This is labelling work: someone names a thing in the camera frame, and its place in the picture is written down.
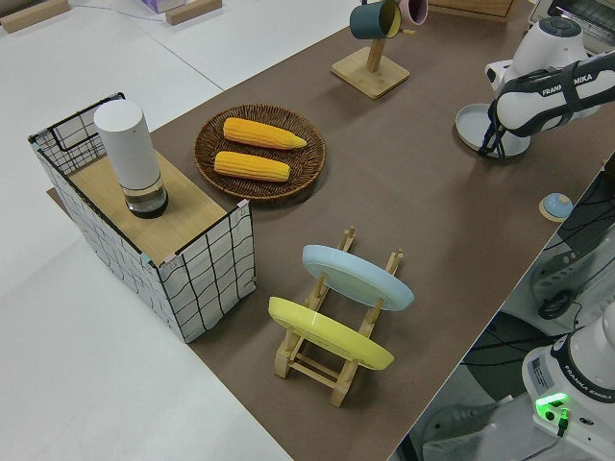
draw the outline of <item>plate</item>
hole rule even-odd
[[[466,145],[477,152],[482,147],[484,135],[487,133],[491,123],[487,115],[488,110],[488,104],[472,104],[460,110],[455,119],[455,126],[459,137]],[[504,152],[507,157],[518,156],[524,153],[529,147],[529,142],[529,136],[519,137],[509,132],[504,133],[504,136],[502,136]],[[489,157],[496,156],[496,153],[489,155]]]
[[[322,245],[307,245],[304,266],[315,279],[325,275],[325,284],[351,300],[382,310],[402,310],[414,301],[412,291],[381,267],[350,253]]]
[[[393,355],[371,339],[307,307],[272,297],[269,315],[309,342],[371,370],[384,370]]]
[[[301,149],[281,150],[250,146],[224,138],[224,121],[229,117],[245,118],[289,130],[302,137],[307,145]],[[290,165],[286,182],[265,182],[219,175],[213,170],[220,151],[234,151]],[[318,178],[326,156],[325,141],[320,132],[303,116],[284,108],[251,104],[227,109],[211,118],[201,129],[194,143],[194,158],[201,174],[218,189],[237,198],[252,201],[277,201],[307,190]]]

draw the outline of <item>wicker basket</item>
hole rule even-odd
[[[273,125],[302,137],[307,145],[302,149],[284,151],[232,142],[224,138],[223,126],[228,117],[239,117]],[[256,202],[287,199],[308,189],[318,178],[326,156],[325,141],[320,132],[304,117],[288,109],[253,104],[227,109],[208,121],[194,143],[194,157],[203,176],[218,189],[238,198]],[[264,182],[219,175],[213,171],[215,156],[220,151],[235,151],[290,165],[286,182]]]

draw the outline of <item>pink mug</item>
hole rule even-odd
[[[405,26],[420,26],[427,19],[430,9],[428,0],[400,0],[399,4],[402,11],[402,24]]]

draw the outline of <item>mug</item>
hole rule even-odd
[[[420,26],[427,19],[429,9],[428,0],[400,0],[402,23]]]
[[[392,38],[402,25],[402,13],[395,0],[361,4],[350,14],[350,31],[355,38]]]

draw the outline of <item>brown table mat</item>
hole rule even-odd
[[[327,142],[310,197],[254,208],[257,291],[191,344],[293,458],[386,459],[555,232],[540,200],[552,192],[576,200],[613,152],[613,107],[536,135],[505,163],[479,158],[455,134],[461,108],[493,97],[484,66],[512,57],[530,7],[518,0],[504,24],[433,13],[416,36],[388,40],[384,54],[410,77],[379,100],[330,72],[369,45],[343,30],[154,132],[157,149],[224,207],[236,199],[209,185],[192,157],[197,133],[217,113],[279,105]],[[416,301],[383,312],[372,338],[396,360],[381,372],[359,370],[335,408],[316,381],[274,376],[283,329],[267,302],[301,303],[313,284],[303,247],[335,246],[349,225],[357,227],[354,253],[369,261],[383,266],[398,247],[406,251],[398,277]],[[363,315],[335,293],[322,312],[352,327]]]

